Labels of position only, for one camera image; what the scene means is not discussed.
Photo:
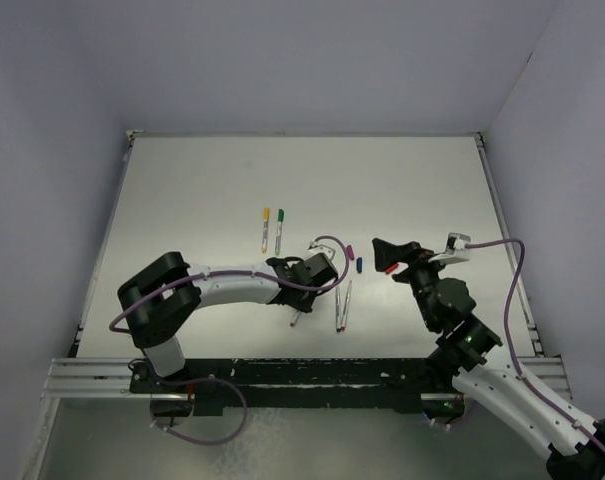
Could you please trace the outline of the purple pen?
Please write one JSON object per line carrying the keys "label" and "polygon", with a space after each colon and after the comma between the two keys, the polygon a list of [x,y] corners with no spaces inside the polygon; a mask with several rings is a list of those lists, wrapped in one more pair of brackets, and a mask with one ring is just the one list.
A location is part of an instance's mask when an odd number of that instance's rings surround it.
{"label": "purple pen", "polygon": [[295,326],[297,325],[297,323],[298,323],[299,319],[300,319],[300,318],[301,318],[301,316],[302,316],[302,313],[303,313],[303,312],[298,311],[298,312],[296,312],[296,313],[294,314],[293,318],[291,319],[291,321],[290,321],[290,323],[289,323],[289,326],[290,326],[290,327],[292,327],[292,328],[293,328],[293,327],[295,327]]}

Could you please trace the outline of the green pen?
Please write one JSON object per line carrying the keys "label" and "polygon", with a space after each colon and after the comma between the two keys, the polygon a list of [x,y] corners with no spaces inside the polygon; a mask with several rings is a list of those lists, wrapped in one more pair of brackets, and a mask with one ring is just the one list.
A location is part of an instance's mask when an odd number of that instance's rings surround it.
{"label": "green pen", "polygon": [[278,214],[277,214],[276,238],[275,238],[275,248],[274,248],[274,253],[276,256],[279,256],[281,254],[283,223],[284,223],[284,220],[283,220],[283,222],[278,222]]}

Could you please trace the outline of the yellow pen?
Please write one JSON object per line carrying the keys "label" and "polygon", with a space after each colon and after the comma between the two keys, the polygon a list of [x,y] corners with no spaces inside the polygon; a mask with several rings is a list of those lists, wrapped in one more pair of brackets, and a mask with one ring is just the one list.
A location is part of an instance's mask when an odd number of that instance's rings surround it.
{"label": "yellow pen", "polygon": [[261,238],[261,252],[267,253],[268,251],[268,239],[269,239],[269,226],[270,226],[270,218],[268,220],[263,219],[262,217],[262,238]]}

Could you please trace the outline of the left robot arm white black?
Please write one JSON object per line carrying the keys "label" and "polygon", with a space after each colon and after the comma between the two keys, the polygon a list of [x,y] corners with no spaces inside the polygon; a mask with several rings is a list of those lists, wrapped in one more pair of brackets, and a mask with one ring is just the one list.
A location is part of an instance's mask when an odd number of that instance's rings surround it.
{"label": "left robot arm white black", "polygon": [[338,279],[338,271],[323,252],[211,268],[190,266],[174,251],[121,285],[117,297],[134,346],[153,367],[153,381],[166,392],[176,392],[188,378],[177,332],[196,310],[254,303],[309,313],[315,298]]}

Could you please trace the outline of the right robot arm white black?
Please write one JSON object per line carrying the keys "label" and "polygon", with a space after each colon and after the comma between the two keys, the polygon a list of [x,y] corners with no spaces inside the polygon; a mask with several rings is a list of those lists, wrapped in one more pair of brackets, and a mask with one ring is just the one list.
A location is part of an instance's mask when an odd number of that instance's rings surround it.
{"label": "right robot arm white black", "polygon": [[450,234],[441,253],[417,242],[375,238],[372,245],[377,271],[404,265],[392,278],[410,286],[425,326],[438,336],[428,383],[438,391],[454,388],[490,411],[544,459],[552,478],[603,478],[605,418],[595,419],[548,387],[518,359],[509,329],[498,335],[475,315],[466,283],[441,277],[446,266],[467,261],[478,244]]}

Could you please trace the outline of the red pen cap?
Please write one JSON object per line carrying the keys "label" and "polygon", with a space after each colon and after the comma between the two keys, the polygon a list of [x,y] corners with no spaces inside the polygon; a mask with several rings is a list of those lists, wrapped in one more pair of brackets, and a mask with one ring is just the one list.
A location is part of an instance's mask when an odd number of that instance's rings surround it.
{"label": "red pen cap", "polygon": [[397,270],[397,269],[398,269],[398,267],[399,267],[399,263],[395,263],[395,264],[391,265],[390,267],[388,267],[388,268],[385,270],[385,274],[386,274],[386,275],[390,275],[390,274],[391,274],[391,273],[393,273],[395,270]]}

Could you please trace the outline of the blue pen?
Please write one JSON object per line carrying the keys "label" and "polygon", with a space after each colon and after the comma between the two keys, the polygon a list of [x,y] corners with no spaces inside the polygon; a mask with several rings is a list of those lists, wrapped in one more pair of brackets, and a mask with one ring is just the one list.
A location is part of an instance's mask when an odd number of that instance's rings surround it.
{"label": "blue pen", "polygon": [[342,331],[341,324],[341,292],[340,287],[334,289],[334,300],[335,300],[335,331],[340,333]]}

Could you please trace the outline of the red pen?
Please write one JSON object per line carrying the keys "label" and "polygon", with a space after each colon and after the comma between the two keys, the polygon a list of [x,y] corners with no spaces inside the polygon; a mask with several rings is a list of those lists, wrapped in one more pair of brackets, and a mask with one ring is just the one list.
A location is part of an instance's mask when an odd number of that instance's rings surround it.
{"label": "red pen", "polygon": [[348,323],[348,314],[352,297],[353,281],[349,280],[347,285],[347,291],[341,315],[340,332],[344,332]]}

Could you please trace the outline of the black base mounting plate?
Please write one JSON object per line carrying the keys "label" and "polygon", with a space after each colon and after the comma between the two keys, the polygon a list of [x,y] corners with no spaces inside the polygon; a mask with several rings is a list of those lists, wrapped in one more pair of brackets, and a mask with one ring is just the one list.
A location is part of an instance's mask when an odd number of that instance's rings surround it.
{"label": "black base mounting plate", "polygon": [[425,359],[188,359],[156,378],[135,359],[130,391],[150,394],[161,416],[220,416],[226,408],[384,409],[448,421],[466,413],[457,392]]}

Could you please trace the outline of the aluminium frame rail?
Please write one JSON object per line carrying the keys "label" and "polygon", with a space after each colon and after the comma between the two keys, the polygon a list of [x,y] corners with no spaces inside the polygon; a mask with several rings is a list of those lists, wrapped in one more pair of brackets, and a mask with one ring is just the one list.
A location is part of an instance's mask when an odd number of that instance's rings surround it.
{"label": "aluminium frame rail", "polygon": [[236,304],[195,315],[179,338],[188,359],[424,359],[436,337],[410,292],[373,270],[371,241],[440,244],[451,230],[501,232],[484,156],[471,137],[140,137],[133,142],[85,309],[77,355],[53,362],[49,396],[141,399],[130,391],[132,342],[108,330],[117,288],[177,250],[226,268],[259,257],[262,207],[285,212],[282,250],[316,236],[364,260],[344,336],[328,329],[333,296],[290,328],[287,307]]}

